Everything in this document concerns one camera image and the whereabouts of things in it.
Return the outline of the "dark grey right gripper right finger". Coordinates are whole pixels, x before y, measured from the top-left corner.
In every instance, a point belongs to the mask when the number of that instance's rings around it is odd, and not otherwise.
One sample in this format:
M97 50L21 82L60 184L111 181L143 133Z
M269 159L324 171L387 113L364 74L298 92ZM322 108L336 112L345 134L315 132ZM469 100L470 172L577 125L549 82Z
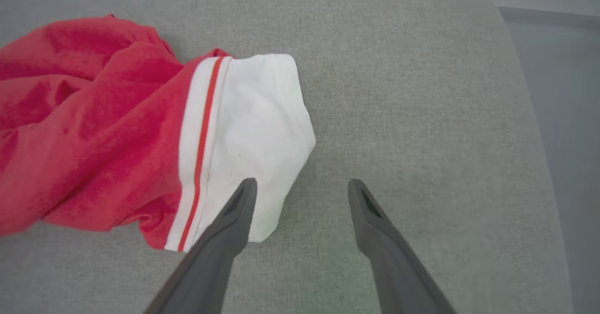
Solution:
M358 248L371 263L381 312L454 314L441 288L363 181L349 181L348 201Z

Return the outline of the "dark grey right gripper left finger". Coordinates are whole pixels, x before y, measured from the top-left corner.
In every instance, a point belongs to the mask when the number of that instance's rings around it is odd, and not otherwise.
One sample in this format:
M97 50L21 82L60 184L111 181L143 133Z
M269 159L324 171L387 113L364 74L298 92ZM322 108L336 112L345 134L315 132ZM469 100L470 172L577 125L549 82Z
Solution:
M220 314L233 261L248 243L257 182L246 178L154 297L146 314Z

